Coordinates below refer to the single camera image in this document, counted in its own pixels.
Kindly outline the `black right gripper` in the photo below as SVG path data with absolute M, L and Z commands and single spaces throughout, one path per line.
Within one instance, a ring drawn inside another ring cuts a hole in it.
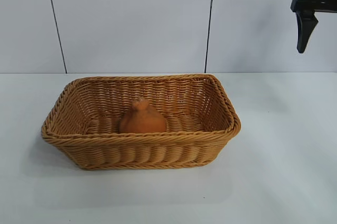
M 292 0 L 290 9 L 296 12 L 298 24 L 297 51 L 304 53 L 314 31 L 318 24 L 315 12 L 336 13 L 336 0 Z

